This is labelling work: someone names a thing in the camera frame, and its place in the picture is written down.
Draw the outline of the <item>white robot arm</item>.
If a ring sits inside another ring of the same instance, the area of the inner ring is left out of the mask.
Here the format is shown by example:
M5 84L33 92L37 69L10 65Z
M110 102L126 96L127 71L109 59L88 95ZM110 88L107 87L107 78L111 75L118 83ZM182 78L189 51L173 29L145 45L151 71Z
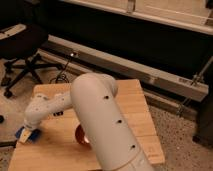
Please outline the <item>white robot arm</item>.
M25 110L24 128L34 131L47 115L72 108L103 171L154 171L115 100L117 93L112 76L82 74L52 99L36 94Z

